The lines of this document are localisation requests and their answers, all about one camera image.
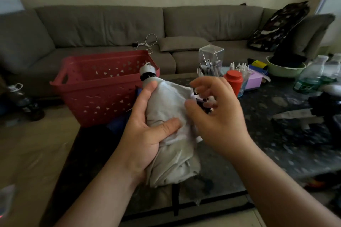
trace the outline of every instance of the red plastic basket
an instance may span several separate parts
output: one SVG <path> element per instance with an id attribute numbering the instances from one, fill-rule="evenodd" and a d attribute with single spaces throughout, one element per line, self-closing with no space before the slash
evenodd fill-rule
<path id="1" fill-rule="evenodd" d="M 147 51 L 67 57 L 50 84 L 81 126 L 106 124 L 132 108 L 136 86 L 142 87 L 139 69 L 147 62 L 160 76 Z"/>

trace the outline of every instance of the coffee table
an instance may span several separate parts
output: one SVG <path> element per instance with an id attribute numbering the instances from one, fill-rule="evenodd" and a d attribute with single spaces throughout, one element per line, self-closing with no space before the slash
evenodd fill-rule
<path id="1" fill-rule="evenodd" d="M 165 80 L 185 86 L 195 77 L 195 73 L 162 76 Z M 240 98 L 251 137 L 296 180 L 340 170 L 341 150 L 330 145 L 331 136 L 324 125 L 304 133 L 294 120 L 271 121 L 274 114 L 308 106 L 308 97 L 294 92 L 292 86 L 292 80 L 273 78 L 272 83 L 245 92 Z M 118 142 L 118 138 L 105 126 L 79 130 L 40 226 L 51 226 L 63 215 L 100 171 Z M 131 222 L 136 226 L 149 226 L 151 221 L 146 223 L 143 219 L 165 214 L 166 220 L 153 220 L 153 225 L 174 226 L 254 207 L 245 199 L 241 199 L 241 203 L 235 202 L 237 197 L 243 198 L 247 191 L 231 163 L 204 142 L 198 144 L 198 153 L 202 164 L 199 175 L 179 185 L 156 189 L 139 186 L 122 224 Z M 222 206 L 212 210 L 213 205 L 226 199 L 234 199 L 232 208 Z M 201 208 L 207 209 L 200 213 L 186 211 Z M 178 210 L 180 216 L 174 216 Z"/>

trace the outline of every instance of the hand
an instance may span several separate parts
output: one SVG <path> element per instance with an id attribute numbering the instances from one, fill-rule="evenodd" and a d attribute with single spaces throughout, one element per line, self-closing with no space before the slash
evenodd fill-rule
<path id="1" fill-rule="evenodd" d="M 196 88 L 201 98 L 214 96 L 216 102 L 206 102 L 205 107 L 214 109 L 206 114 L 195 101 L 187 100 L 188 116 L 197 126 L 202 139 L 216 152 L 229 160 L 238 156 L 246 146 L 253 143 L 246 129 L 243 110 L 230 84 L 223 77 L 203 76 L 190 85 Z"/>
<path id="2" fill-rule="evenodd" d="M 113 153 L 113 156 L 119 158 L 119 163 L 125 165 L 127 170 L 140 180 L 145 176 L 144 169 L 155 158 L 159 143 L 181 127 L 178 118 L 172 118 L 152 128 L 146 125 L 147 103 L 157 86 L 156 81 L 150 82 L 138 96 L 121 141 Z"/>

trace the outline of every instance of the white cloth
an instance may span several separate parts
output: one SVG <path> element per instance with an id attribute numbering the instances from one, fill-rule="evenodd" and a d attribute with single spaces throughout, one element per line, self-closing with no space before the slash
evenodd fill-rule
<path id="1" fill-rule="evenodd" d="M 157 187 L 180 183 L 197 175 L 200 161 L 196 153 L 196 131 L 184 106 L 185 100 L 195 100 L 192 89 L 157 77 L 144 80 L 143 86 L 153 80 L 158 82 L 158 87 L 148 101 L 147 125 L 158 126 L 174 117 L 182 123 L 176 133 L 160 142 L 155 159 L 147 167 L 147 185 Z"/>

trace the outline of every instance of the purple box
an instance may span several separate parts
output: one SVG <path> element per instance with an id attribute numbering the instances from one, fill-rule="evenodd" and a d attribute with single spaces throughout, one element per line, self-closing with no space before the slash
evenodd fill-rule
<path id="1" fill-rule="evenodd" d="M 246 84 L 245 90 L 259 88 L 261 86 L 263 75 L 257 71 L 249 76 L 248 83 Z"/>

